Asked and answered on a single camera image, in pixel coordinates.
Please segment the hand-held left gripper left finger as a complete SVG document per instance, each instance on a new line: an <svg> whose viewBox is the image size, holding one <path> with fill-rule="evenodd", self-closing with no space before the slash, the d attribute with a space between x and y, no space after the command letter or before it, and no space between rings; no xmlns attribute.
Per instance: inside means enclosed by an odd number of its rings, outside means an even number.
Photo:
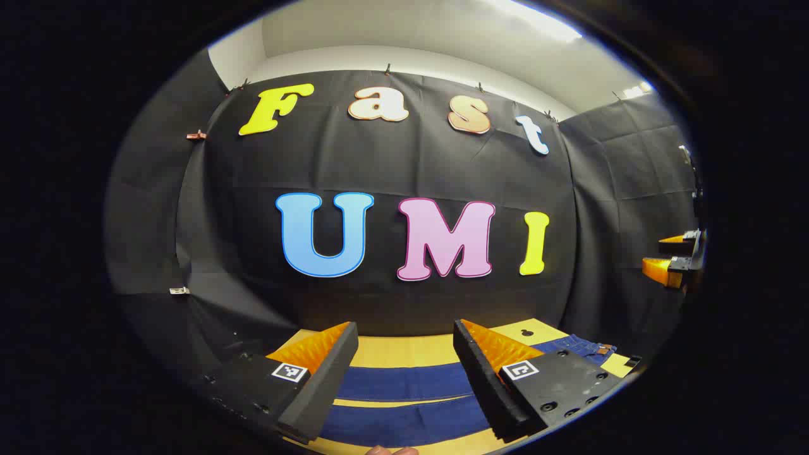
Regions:
<svg viewBox="0 0 809 455"><path fill-rule="evenodd" d="M199 391L258 435L309 444L319 437L357 349L358 326L344 322L272 353L242 351L202 375Z"/></svg>

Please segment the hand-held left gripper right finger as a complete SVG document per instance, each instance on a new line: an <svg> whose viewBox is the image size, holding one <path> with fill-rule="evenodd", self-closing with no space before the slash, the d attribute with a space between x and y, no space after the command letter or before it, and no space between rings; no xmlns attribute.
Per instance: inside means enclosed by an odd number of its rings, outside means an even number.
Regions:
<svg viewBox="0 0 809 455"><path fill-rule="evenodd" d="M454 351L495 437L512 442L572 420L622 382L569 348L535 349L465 319Z"/></svg>

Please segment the blue jeans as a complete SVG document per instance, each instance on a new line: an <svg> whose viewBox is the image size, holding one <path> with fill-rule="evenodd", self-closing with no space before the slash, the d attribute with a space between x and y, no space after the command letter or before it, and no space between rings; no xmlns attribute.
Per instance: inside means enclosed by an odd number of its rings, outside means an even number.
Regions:
<svg viewBox="0 0 809 455"><path fill-rule="evenodd" d="M460 363L350 368L336 397L404 403L391 408L333 405L320 437L352 446L427 446L489 428Z"/></svg>

